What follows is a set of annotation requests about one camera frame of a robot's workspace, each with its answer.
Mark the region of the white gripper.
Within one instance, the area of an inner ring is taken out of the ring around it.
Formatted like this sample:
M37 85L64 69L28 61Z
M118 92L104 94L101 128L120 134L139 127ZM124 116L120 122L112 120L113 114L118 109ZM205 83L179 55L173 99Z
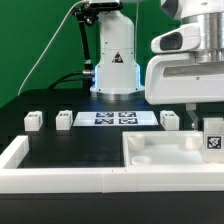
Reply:
M186 111L197 130L195 103L224 101L224 62L196 59L200 25L190 23L154 38L153 57L146 69L145 99L150 104L187 103Z

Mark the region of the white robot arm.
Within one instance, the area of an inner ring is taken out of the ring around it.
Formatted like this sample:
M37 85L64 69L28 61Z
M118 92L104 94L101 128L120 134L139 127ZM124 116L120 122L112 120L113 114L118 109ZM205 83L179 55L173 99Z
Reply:
M93 92L112 98L139 87L134 59L134 27L118 7L119 0L90 0L101 12L101 60ZM150 104L184 103L196 128L212 132L224 119L199 120L198 103L224 101L224 0L160 0L164 13L179 28L151 42L156 54L146 69L145 99Z

